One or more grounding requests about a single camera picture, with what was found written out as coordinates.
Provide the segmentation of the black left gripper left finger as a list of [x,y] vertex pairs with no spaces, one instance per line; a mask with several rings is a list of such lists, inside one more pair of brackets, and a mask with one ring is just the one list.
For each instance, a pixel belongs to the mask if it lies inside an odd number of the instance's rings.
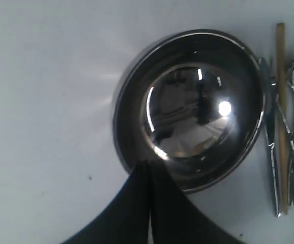
[[149,179],[149,163],[137,162],[112,202],[67,243],[148,243]]

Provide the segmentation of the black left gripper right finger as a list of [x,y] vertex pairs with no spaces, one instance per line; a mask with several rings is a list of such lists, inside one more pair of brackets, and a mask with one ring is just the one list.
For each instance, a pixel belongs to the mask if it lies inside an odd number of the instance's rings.
[[152,161],[149,167],[153,243],[241,243],[196,208],[164,163]]

